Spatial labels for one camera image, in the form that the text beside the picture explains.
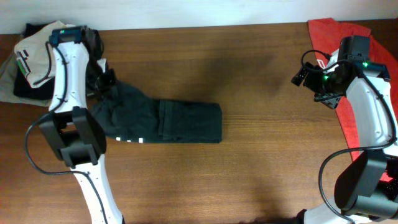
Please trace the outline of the dark green Nike t-shirt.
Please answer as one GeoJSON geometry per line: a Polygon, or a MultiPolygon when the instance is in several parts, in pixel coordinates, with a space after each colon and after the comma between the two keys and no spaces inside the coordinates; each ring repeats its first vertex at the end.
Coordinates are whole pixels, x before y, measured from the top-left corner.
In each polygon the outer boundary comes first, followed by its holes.
{"type": "Polygon", "coordinates": [[[91,108],[105,135],[139,143],[220,143],[222,110],[217,103],[151,98],[118,81],[91,108]]]}

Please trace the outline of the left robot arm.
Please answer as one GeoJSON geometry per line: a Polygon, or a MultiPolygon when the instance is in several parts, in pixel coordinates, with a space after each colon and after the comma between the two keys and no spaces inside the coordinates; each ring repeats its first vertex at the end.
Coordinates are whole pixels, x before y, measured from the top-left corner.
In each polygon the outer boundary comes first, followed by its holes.
{"type": "Polygon", "coordinates": [[[88,110],[86,98],[105,94],[115,83],[102,57],[97,30],[55,29],[49,37],[55,56],[55,86],[49,112],[35,122],[55,157],[69,168],[85,198],[92,223],[124,223],[105,168],[106,136],[88,110]]]}

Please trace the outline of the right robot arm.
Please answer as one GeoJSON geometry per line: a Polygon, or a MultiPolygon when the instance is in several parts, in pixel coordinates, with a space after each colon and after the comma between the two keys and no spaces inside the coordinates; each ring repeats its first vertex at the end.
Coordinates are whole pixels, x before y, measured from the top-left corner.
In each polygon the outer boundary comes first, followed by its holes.
{"type": "Polygon", "coordinates": [[[335,109],[346,98],[354,113],[359,146],[336,151],[321,164],[318,188],[323,203],[303,210],[297,223],[370,223],[397,219],[397,120],[387,66],[369,58],[370,39],[352,35],[338,50],[324,54],[322,68],[302,62],[291,82],[314,93],[314,100],[335,109]],[[358,152],[337,178],[334,196],[323,191],[323,171],[336,156],[358,152]]]}

